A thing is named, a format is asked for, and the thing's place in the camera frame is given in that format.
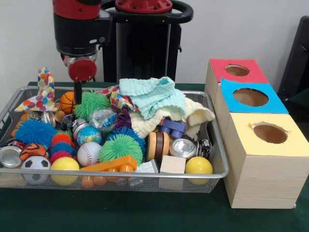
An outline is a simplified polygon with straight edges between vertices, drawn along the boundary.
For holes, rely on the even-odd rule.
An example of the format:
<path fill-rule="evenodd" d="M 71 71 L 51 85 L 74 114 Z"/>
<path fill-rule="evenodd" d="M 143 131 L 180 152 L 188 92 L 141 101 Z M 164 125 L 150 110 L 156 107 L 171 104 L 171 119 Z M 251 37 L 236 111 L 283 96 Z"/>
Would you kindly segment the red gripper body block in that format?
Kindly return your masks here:
<path fill-rule="evenodd" d="M 97 73 L 97 66 L 88 58 L 76 59 L 68 64 L 68 73 L 74 82 L 90 81 Z"/>

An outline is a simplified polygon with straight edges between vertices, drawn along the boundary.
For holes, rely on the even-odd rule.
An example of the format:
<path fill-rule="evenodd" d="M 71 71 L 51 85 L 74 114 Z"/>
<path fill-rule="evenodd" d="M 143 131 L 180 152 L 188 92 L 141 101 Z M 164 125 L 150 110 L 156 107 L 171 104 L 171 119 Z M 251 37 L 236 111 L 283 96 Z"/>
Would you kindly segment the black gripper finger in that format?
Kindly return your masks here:
<path fill-rule="evenodd" d="M 82 83 L 74 82 L 74 100 L 76 104 L 82 103 Z"/>

